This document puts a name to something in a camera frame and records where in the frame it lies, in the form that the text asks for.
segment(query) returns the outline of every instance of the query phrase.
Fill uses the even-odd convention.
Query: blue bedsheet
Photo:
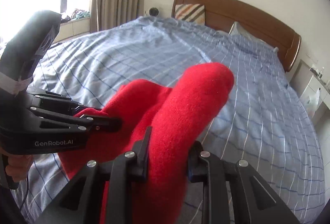
[[[174,86],[186,68],[206,62],[229,67],[235,85],[199,137],[204,149],[227,161],[247,160],[302,223],[312,223],[324,207],[320,146],[277,56],[262,44],[175,19],[140,17],[52,46],[34,85],[103,107],[122,84],[144,78]],[[57,154],[36,156],[29,177],[22,213],[33,223],[68,179]],[[25,189],[23,182],[13,191],[18,204]],[[200,223],[201,201],[201,186],[190,185],[178,223]]]

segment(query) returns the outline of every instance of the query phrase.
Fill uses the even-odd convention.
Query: hand
[[[6,174],[13,178],[14,182],[25,180],[33,163],[32,155],[13,155],[0,147],[0,154],[8,156]]]

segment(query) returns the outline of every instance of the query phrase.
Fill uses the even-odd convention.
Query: wooden headboard
[[[270,14],[239,0],[174,0],[172,17],[177,4],[204,4],[205,25],[215,30],[229,32],[235,21],[240,22],[255,37],[278,47],[278,58],[286,72],[293,67],[301,36]]]

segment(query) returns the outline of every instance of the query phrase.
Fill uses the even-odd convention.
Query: bed
[[[37,66],[34,86],[102,107],[120,85],[134,79],[171,87],[189,66],[221,62],[234,73],[235,84],[225,107],[199,136],[204,149],[230,162],[247,160],[301,223],[312,223],[324,207],[321,150],[306,110],[285,78],[301,37],[237,0],[174,0],[172,15],[177,4],[204,4],[206,25],[140,17],[57,43]],[[235,21],[278,52],[264,42],[229,35]],[[57,154],[35,156],[29,179],[22,214],[33,223],[68,179]],[[13,191],[19,205],[25,190],[23,182]],[[201,223],[201,201],[202,187],[189,185],[177,223]]]

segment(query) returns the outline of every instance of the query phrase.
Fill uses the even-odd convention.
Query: black handle
[[[6,174],[7,165],[8,156],[0,154],[0,185],[6,189],[16,190],[19,187],[19,183],[14,182],[13,178]]]

